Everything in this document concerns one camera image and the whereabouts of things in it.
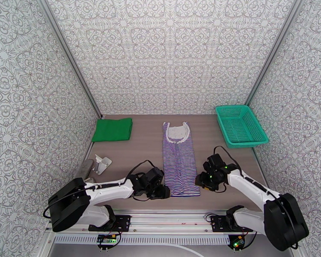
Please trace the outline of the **blue white striped tank top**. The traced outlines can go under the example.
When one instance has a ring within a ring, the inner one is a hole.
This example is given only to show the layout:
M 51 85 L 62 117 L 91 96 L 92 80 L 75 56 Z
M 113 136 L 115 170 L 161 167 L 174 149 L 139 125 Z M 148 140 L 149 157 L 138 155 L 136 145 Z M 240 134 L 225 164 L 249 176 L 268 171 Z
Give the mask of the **blue white striped tank top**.
M 170 189 L 170 196 L 200 196 L 200 188 L 195 184 L 197 167 L 189 123 L 171 126 L 164 122 L 162 130 L 164 184 Z

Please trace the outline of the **green shirt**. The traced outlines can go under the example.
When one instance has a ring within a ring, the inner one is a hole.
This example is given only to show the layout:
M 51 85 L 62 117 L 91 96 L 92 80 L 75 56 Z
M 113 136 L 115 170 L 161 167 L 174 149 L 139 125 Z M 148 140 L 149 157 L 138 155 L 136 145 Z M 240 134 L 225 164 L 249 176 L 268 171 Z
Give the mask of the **green shirt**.
M 92 142 L 129 140 L 132 132 L 132 126 L 132 118 L 124 118 L 119 120 L 97 120 Z

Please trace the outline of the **teal plastic basket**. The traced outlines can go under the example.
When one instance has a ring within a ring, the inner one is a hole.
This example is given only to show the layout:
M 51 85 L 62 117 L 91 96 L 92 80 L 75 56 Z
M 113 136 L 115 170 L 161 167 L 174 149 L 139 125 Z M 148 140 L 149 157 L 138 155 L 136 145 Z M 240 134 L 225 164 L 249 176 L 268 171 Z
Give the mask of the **teal plastic basket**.
M 247 105 L 223 105 L 215 108 L 217 122 L 228 148 L 253 148 L 269 139 Z

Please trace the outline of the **grey pouch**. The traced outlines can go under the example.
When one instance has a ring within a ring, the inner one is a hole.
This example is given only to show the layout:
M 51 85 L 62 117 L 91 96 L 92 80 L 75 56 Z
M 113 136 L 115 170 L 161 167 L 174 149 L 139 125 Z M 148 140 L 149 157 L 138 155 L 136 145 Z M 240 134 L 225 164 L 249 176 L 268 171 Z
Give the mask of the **grey pouch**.
M 81 177 L 83 180 L 88 179 L 90 172 L 92 171 L 94 166 L 94 160 L 93 159 L 87 159 L 85 160 L 79 169 L 78 176 Z

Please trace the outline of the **black round controller board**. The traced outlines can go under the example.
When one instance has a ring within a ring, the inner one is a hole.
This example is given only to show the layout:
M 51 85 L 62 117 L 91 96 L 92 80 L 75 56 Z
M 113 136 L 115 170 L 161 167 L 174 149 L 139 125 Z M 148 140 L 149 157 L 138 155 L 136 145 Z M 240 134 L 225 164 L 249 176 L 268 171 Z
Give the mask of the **black round controller board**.
M 242 250 L 245 247 L 245 236 L 243 235 L 229 235 L 229 244 L 234 251 Z

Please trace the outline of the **blue green controller board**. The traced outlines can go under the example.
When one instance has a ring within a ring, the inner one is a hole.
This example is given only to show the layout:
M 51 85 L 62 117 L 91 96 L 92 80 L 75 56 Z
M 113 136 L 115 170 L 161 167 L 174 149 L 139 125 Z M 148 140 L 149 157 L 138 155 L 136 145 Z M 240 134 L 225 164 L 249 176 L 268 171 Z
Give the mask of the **blue green controller board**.
M 119 240 L 119 234 L 99 234 L 96 239 L 97 245 L 115 245 Z

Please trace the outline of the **aluminium front frame rail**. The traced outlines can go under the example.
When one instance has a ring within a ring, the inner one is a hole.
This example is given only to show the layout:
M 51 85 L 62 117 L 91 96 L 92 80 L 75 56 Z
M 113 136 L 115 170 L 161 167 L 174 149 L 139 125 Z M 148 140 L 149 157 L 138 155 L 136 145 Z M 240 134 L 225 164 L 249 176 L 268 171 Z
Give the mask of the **aluminium front frame rail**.
M 148 230 L 152 227 L 155 230 L 164 229 L 165 231 L 175 231 L 176 226 L 188 226 L 188 225 L 199 225 L 201 223 L 206 222 L 205 214 L 203 213 L 196 213 L 194 211 L 138 211 L 136 213 L 129 211 L 127 213 L 118 211 L 115 215 L 130 215 L 130 227 L 134 227 L 134 225 L 142 225 L 143 227 L 146 226 Z M 74 225 L 69 229 L 75 228 L 84 228 L 88 230 L 88 225 Z

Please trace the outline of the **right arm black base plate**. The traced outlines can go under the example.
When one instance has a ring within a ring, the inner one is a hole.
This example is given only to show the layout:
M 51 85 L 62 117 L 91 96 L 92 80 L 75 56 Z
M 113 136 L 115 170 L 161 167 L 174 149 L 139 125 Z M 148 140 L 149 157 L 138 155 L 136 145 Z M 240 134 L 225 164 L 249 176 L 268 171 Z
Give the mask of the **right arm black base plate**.
M 210 218 L 213 232 L 253 232 L 252 229 L 239 226 L 234 218 L 228 215 L 213 215 Z

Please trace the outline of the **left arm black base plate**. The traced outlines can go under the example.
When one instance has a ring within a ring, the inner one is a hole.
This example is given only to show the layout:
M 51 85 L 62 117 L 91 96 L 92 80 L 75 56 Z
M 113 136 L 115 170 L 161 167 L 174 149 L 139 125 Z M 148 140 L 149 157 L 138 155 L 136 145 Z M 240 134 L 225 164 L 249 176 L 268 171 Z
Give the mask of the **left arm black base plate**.
M 89 225 L 88 231 L 94 232 L 128 232 L 130 227 L 130 215 L 115 215 L 109 217 L 108 221 L 100 226 Z

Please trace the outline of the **white plastic bracket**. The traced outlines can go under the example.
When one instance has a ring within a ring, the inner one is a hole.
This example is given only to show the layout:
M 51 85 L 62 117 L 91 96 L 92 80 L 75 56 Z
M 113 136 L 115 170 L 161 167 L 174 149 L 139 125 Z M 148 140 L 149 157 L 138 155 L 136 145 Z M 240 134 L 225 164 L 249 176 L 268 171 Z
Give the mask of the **white plastic bracket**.
M 108 157 L 101 158 L 97 154 L 95 154 L 95 160 L 96 162 L 95 162 L 93 171 L 97 175 L 101 175 L 112 164 L 111 159 L 109 159 Z

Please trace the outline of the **aluminium corner post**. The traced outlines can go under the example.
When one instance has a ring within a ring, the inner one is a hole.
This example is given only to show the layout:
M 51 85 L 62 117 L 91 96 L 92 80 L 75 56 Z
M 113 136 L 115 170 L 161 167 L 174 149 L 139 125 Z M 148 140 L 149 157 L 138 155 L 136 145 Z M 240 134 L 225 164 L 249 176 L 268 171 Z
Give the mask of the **aluminium corner post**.
M 266 76 L 272 62 L 277 56 L 278 51 L 281 48 L 281 45 L 285 41 L 288 33 L 291 30 L 291 27 L 293 23 L 295 22 L 296 17 L 298 16 L 299 11 L 301 10 L 302 5 L 304 4 L 305 0 L 293 0 L 292 5 L 284 19 L 284 22 L 282 24 L 282 27 L 280 28 L 273 45 L 268 53 L 267 58 L 265 59 L 265 62 L 263 63 L 263 66 L 261 67 L 259 74 L 254 82 L 254 85 L 252 86 L 252 89 L 245 101 L 245 105 L 249 106 L 251 104 L 251 101 L 253 100 L 258 88 L 260 87 L 264 77 Z
M 59 24 L 57 22 L 57 19 L 56 19 L 54 13 L 52 12 L 52 9 L 51 9 L 51 6 L 50 6 L 48 0 L 36 0 L 36 1 L 42 10 L 45 20 L 47 21 L 47 23 L 51 27 L 51 31 L 53 32 L 54 37 L 58 41 L 60 48 L 62 49 L 72 71 L 75 74 L 75 77 L 77 78 L 83 91 L 85 92 L 92 108 L 94 109 L 95 113 L 97 114 L 98 118 L 100 119 L 103 116 L 103 114 L 101 113 L 101 111 L 100 111 L 100 109 L 99 109 L 90 89 L 89 89 L 89 86 L 86 83 L 83 73 L 82 73 L 82 71 L 81 71 L 69 45 L 68 45 L 68 42 L 67 42 L 67 40 L 61 30 L 61 27 L 59 26 Z

